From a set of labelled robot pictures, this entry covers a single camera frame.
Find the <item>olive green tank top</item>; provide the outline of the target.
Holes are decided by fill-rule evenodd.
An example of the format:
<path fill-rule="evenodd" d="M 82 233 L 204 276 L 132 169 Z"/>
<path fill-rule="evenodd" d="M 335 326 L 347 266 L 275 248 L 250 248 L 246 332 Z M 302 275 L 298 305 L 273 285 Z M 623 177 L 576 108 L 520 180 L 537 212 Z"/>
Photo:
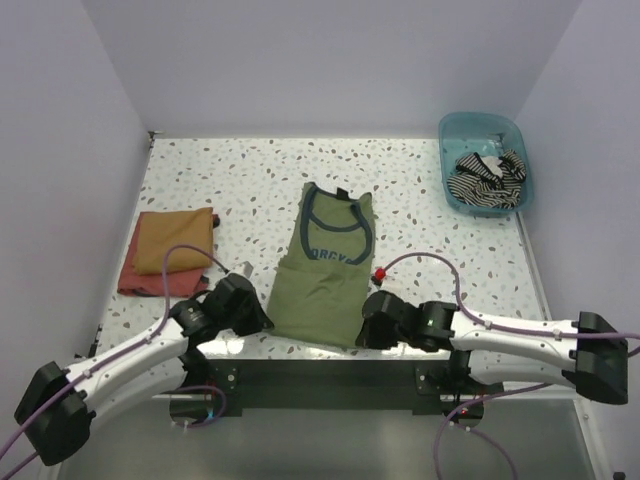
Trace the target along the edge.
<path fill-rule="evenodd" d="M 375 253 L 372 194 L 304 185 L 293 233 L 270 292 L 273 333 L 351 348 L 362 327 Z"/>

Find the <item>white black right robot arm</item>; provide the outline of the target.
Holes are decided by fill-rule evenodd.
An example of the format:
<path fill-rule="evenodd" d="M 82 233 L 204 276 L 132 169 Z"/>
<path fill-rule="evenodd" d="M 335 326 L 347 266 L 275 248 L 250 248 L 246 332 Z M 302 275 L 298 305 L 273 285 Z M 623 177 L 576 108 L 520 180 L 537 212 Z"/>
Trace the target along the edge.
<path fill-rule="evenodd" d="M 404 342 L 424 352 L 450 352 L 445 379 L 459 393 L 477 384 L 528 382 L 566 386 L 603 404 L 628 402 L 628 342 L 593 312 L 528 322 L 442 301 L 414 306 L 378 291 L 365 301 L 362 317 L 356 343 L 364 348 Z"/>

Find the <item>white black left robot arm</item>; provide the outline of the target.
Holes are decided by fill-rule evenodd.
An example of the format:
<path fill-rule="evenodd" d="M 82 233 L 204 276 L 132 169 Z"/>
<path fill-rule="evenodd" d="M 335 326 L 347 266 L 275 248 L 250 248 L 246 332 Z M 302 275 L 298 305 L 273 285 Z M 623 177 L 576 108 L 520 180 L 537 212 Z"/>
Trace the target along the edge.
<path fill-rule="evenodd" d="M 137 336 L 67 367 L 49 362 L 33 375 L 14 418 L 46 466 L 64 462 L 89 439 L 93 422 L 146 394 L 200 390 L 207 360 L 200 345 L 223 330 L 244 337 L 272 329 L 252 283 L 230 273 L 213 290 L 167 308 Z"/>

